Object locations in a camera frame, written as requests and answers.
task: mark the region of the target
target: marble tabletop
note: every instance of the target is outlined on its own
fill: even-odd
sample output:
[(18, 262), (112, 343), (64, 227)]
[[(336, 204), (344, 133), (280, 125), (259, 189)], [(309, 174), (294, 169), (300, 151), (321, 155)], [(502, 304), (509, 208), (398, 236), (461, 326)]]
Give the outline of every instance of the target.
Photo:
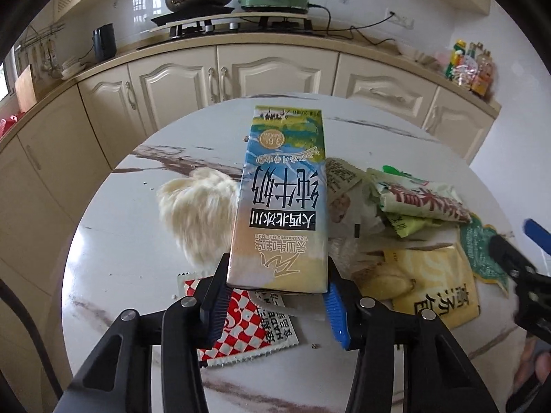
[[(319, 108), (326, 152), (366, 169), (392, 165), (454, 185), (499, 233), (511, 226), (464, 160), (421, 129), (363, 102), (301, 93), (257, 95), (215, 104), (170, 124), (126, 157), (98, 190), (76, 231), (63, 280), (62, 320), (73, 373), (127, 308), (163, 310), (178, 294), (176, 277), (193, 271), (161, 225), (155, 193), (162, 183), (208, 166), (241, 176), (254, 106)], [(477, 282), (480, 316), (453, 330), (500, 410), (509, 396), (525, 332), (512, 314), (516, 297)], [(320, 296), (306, 296), (323, 311)], [(300, 344), (252, 361), (201, 371), (211, 412), (344, 411), (357, 352), (333, 339), (327, 322), (293, 319)], [(402, 410), (403, 356), (396, 352), (393, 411)], [(154, 349), (153, 411), (162, 412), (160, 349)]]

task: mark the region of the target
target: wooden cutting board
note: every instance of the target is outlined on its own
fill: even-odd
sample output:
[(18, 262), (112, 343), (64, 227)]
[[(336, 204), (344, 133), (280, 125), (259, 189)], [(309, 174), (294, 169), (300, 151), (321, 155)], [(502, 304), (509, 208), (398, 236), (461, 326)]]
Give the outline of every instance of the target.
[(27, 66), (16, 79), (15, 93), (19, 102), (19, 110), (22, 112), (28, 112), (37, 103), (37, 95), (32, 82), (32, 65)]

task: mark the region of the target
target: wooden board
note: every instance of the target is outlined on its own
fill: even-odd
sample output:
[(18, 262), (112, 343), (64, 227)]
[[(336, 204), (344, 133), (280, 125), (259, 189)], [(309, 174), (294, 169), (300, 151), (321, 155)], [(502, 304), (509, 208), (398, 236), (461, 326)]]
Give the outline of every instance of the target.
[(180, 20), (172, 23), (167, 23), (162, 26), (158, 26), (149, 30), (149, 32), (156, 32), (178, 26), (179, 24), (190, 24), (205, 20), (223, 20), (223, 19), (240, 19), (241, 17), (285, 17), (286, 19), (307, 19), (308, 15), (305, 13), (292, 13), (292, 12), (232, 12), (221, 13), (219, 15), (208, 15), (206, 17), (196, 17), (195, 19)]
[(19, 110), (22, 112), (28, 112), (37, 103), (37, 95), (32, 82), (32, 65), (28, 65), (16, 79), (15, 93), (19, 102)]

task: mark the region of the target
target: red and white checkered packet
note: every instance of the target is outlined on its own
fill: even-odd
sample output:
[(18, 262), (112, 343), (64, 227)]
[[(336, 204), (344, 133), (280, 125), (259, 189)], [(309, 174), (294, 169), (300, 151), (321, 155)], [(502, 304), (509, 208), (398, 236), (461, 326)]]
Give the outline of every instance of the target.
[[(192, 296), (207, 275), (178, 275), (180, 297)], [(269, 304), (283, 306), (281, 295), (258, 294)], [(234, 289), (222, 336), (211, 350), (197, 350), (199, 361), (208, 366), (242, 362), (299, 344), (288, 315), (256, 307), (246, 290)]]

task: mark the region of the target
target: gold circular badge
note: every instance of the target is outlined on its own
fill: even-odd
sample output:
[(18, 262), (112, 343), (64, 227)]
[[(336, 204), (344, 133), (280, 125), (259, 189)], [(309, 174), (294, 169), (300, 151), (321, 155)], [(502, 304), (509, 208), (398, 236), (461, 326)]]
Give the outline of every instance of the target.
[(266, 149), (277, 149), (282, 146), (285, 142), (285, 135), (283, 135), (279, 130), (268, 129), (260, 134), (258, 141)]

